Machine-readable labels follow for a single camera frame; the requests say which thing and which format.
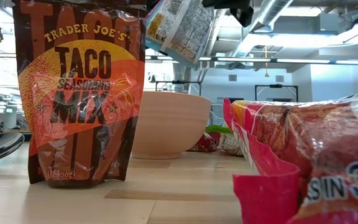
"wooden table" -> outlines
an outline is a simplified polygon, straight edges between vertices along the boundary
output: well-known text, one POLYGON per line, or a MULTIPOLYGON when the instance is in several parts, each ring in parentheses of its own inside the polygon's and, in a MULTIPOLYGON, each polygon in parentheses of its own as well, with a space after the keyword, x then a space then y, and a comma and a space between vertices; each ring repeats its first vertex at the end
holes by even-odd
POLYGON ((125 182, 92 189, 30 185, 25 143, 0 160, 0 223, 240 224, 232 174, 246 160, 219 152, 185 152, 174 160, 131 159, 125 182))

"beige bowl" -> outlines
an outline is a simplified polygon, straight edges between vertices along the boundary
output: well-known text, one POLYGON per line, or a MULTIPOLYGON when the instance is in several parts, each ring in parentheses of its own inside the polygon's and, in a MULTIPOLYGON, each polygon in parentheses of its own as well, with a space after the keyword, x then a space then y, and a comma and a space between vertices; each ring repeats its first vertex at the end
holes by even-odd
POLYGON ((182 93, 143 92, 132 156, 173 159, 193 147, 209 119, 209 99, 182 93))

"green vegetable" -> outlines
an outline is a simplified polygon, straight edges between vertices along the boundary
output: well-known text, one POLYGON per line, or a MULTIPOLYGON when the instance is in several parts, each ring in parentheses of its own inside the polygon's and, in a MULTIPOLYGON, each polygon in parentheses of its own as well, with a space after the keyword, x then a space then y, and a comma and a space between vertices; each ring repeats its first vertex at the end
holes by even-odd
POLYGON ((223 133, 223 134, 231 134, 231 131, 228 127, 222 127, 219 125, 212 125, 205 128, 206 133, 223 133))

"brown packet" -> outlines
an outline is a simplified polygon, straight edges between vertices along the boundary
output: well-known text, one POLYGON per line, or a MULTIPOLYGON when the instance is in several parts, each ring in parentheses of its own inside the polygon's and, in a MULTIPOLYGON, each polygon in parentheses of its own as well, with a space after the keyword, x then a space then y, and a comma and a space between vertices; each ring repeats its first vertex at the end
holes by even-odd
POLYGON ((13 0, 29 179, 125 180, 144 84, 144 0, 13 0))

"package hanging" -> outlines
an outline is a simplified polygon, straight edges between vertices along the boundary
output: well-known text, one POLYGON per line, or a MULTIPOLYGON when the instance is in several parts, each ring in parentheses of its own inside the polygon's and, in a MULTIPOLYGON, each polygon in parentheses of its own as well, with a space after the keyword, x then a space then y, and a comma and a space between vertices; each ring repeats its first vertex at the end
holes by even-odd
POLYGON ((244 223, 358 224, 358 98, 225 101, 224 117, 260 174, 234 176, 244 223))
POLYGON ((30 183, 125 180, 144 84, 145 1, 13 5, 30 183))
POLYGON ((197 68, 214 19, 200 0, 160 0, 147 16, 146 46, 197 68))

